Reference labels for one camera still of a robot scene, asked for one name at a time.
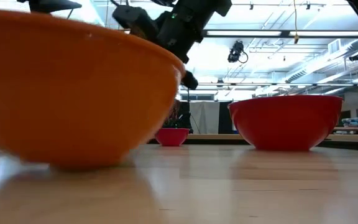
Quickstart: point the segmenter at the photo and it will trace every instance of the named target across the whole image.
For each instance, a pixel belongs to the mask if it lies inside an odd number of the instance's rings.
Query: hanging wire
[[[106,21],[104,22],[105,25],[106,25],[106,28],[109,28],[109,27],[108,27],[109,5],[110,5],[110,0],[107,0],[107,6],[106,6]]]
[[[73,10],[74,10],[74,9],[71,9],[71,10],[70,10],[70,13],[68,13],[67,19],[70,18],[71,14],[73,13]]]
[[[299,41],[299,35],[298,35],[298,11],[296,10],[296,0],[293,0],[293,7],[295,8],[295,37],[294,37],[294,43],[297,44]]]
[[[119,6],[120,4],[118,4],[115,0],[110,0],[111,1],[111,3],[113,3],[115,6]]]
[[[201,134],[200,130],[198,129],[197,122],[196,122],[196,120],[194,119],[193,115],[190,114],[190,116],[191,116],[191,118],[193,118],[194,124],[196,125],[197,131],[198,131],[198,134]]]

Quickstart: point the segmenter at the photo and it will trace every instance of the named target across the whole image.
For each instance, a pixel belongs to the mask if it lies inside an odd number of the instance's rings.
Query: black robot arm
[[[118,5],[112,16],[123,28],[131,29],[131,34],[149,40],[175,54],[183,63],[189,58],[187,53],[195,42],[203,40],[202,30],[214,12],[225,16],[231,7],[231,0],[153,0],[153,2],[172,6],[172,11],[163,12],[152,20],[140,7]],[[189,71],[182,84],[194,90],[197,79]]]

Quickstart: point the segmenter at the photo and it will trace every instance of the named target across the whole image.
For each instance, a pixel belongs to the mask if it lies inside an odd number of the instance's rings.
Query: wooden tabletop
[[[0,153],[5,223],[355,224],[358,151],[148,145],[77,173]]]

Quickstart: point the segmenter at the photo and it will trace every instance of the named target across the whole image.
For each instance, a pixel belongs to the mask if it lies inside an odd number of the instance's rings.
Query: red bowl
[[[155,138],[162,146],[180,146],[188,134],[187,128],[162,128],[155,134]]]
[[[336,96],[276,96],[228,106],[239,134],[257,149],[308,151],[333,131],[341,113]]]

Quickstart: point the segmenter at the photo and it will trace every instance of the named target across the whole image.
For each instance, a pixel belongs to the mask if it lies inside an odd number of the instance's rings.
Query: bowl
[[[180,146],[188,134],[187,128],[162,128],[155,134],[155,139],[162,146]]]
[[[0,11],[0,149],[64,169],[117,164],[161,127],[184,73],[133,35]]]
[[[256,149],[308,151],[333,131],[342,98],[295,95],[256,98],[228,108],[239,134]]]

